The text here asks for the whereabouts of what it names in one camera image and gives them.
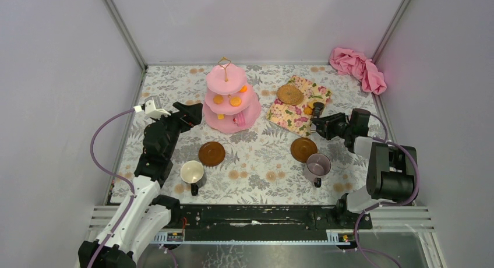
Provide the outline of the floral tablecloth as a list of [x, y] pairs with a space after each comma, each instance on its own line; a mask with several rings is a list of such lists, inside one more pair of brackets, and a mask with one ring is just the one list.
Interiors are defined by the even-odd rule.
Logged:
[[[266, 119], [276, 99], [276, 91], [293, 75], [332, 91], [324, 115], [338, 112], [350, 114], [363, 108], [379, 114], [375, 98], [361, 90], [359, 81], [340, 76], [331, 66], [312, 65], [247, 65], [249, 83], [258, 94], [262, 113], [255, 125], [234, 134], [212, 129], [204, 119], [200, 126], [180, 135], [172, 162], [173, 169], [161, 189], [164, 195], [185, 203], [207, 204], [334, 204], [342, 194], [362, 187], [366, 180], [368, 161], [350, 153], [343, 140], [331, 141], [317, 133], [309, 136], [331, 161], [331, 171], [321, 188], [315, 188], [302, 175], [304, 164], [294, 160], [291, 143], [299, 138]], [[142, 96], [157, 95], [163, 106], [175, 101], [190, 105], [204, 102], [206, 75], [212, 66], [149, 66], [142, 86]], [[118, 174], [131, 179], [142, 153], [143, 130], [151, 123], [143, 113], [136, 114], [123, 151]], [[226, 150], [225, 159], [215, 167], [205, 167], [207, 183], [192, 196], [190, 186], [180, 179], [183, 164], [198, 159], [198, 151], [206, 142], [215, 141]]]

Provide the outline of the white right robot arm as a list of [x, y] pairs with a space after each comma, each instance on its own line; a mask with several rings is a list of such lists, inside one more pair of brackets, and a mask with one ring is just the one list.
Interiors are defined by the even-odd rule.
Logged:
[[369, 136], [369, 120], [375, 115], [368, 110], [354, 108], [351, 115], [340, 112], [323, 117], [322, 109], [322, 104], [316, 102], [311, 131], [327, 140], [339, 137], [350, 153], [368, 160], [365, 186], [339, 200], [340, 208], [334, 212], [335, 223], [349, 228], [357, 221], [357, 213], [410, 204], [419, 190], [416, 149], [401, 146], [386, 137]]

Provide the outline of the pink three-tier cake stand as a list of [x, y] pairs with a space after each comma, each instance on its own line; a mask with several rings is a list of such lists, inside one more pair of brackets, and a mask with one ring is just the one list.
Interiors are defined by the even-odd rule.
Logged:
[[203, 113], [208, 126], [231, 134], [255, 124], [262, 106], [244, 68], [222, 57], [206, 75], [206, 85]]

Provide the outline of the brown saucer left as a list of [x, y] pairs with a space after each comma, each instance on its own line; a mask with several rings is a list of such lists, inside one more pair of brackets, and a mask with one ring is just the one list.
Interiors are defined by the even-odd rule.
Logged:
[[225, 159], [225, 149], [219, 142], [207, 142], [203, 144], [198, 152], [200, 162], [207, 167], [214, 167]]

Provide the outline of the small orange cookie toy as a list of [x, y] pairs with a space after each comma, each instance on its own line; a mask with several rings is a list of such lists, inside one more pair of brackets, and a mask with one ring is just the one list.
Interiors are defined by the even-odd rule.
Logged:
[[239, 107], [242, 104], [242, 99], [238, 96], [230, 98], [230, 105], [233, 107]]

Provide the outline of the floral rectangular serving tray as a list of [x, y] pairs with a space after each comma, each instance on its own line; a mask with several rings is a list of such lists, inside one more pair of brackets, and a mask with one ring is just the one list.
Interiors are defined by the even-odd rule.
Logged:
[[297, 75], [292, 76], [287, 84], [297, 87], [304, 94], [304, 100], [298, 105], [288, 105], [276, 98], [266, 113], [266, 119], [299, 136], [309, 136], [311, 134], [310, 126], [312, 116], [306, 115], [304, 113], [304, 108], [313, 108], [313, 103], [315, 102], [311, 101], [309, 96], [324, 96], [324, 101], [322, 103], [326, 105], [331, 101], [333, 92], [322, 85]]

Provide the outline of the orange flower cookie toy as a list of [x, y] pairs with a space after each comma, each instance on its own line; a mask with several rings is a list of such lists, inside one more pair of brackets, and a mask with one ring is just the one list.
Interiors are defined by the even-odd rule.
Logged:
[[304, 113], [306, 115], [313, 115], [313, 108], [312, 107], [305, 107], [304, 108]]

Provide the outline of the orange star cookie toy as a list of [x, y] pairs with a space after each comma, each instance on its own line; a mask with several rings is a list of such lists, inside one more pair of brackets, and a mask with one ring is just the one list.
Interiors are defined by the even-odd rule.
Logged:
[[248, 90], [248, 86], [245, 85], [240, 89], [239, 93], [245, 93], [247, 90]]

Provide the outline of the brown saucer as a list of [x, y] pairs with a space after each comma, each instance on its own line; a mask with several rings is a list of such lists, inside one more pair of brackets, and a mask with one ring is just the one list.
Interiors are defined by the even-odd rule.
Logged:
[[225, 149], [219, 142], [207, 142], [203, 144], [198, 152], [200, 162], [207, 167], [214, 167], [225, 159]]
[[311, 155], [318, 152], [318, 149], [314, 141], [301, 137], [292, 142], [290, 152], [295, 160], [305, 163]]

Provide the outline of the pink cake slice toy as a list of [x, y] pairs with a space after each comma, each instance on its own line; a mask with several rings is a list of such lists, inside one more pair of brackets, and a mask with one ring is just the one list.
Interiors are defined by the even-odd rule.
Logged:
[[237, 114], [236, 116], [234, 116], [232, 121], [237, 127], [245, 126], [245, 117], [241, 114]]

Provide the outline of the brown saucer right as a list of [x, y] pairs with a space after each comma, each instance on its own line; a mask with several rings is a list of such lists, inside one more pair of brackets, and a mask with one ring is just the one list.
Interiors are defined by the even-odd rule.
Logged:
[[311, 155], [318, 152], [318, 149], [314, 141], [301, 137], [292, 142], [290, 152], [295, 160], [305, 163]]

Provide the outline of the round woven brown coaster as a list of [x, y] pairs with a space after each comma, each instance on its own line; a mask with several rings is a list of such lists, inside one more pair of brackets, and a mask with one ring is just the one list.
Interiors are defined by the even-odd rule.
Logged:
[[277, 90], [277, 98], [288, 105], [298, 105], [304, 100], [304, 94], [295, 86], [285, 84]]

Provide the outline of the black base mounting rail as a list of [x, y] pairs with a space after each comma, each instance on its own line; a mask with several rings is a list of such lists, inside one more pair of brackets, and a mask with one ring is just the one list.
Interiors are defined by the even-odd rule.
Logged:
[[153, 242], [341, 242], [331, 232], [372, 227], [369, 214], [359, 217], [340, 206], [185, 204]]

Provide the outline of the round orange cookie toy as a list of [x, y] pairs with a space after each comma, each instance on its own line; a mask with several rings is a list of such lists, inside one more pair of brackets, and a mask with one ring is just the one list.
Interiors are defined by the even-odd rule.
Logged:
[[217, 94], [213, 97], [213, 102], [215, 104], [221, 104], [223, 101], [224, 101], [224, 97], [222, 95]]

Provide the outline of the crumpled pink cloth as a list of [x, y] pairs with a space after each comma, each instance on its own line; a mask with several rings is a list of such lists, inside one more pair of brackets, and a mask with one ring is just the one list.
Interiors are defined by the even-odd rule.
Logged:
[[329, 64], [338, 75], [350, 75], [360, 81], [366, 93], [380, 95], [387, 89], [384, 74], [363, 52], [348, 48], [334, 48], [329, 56]]

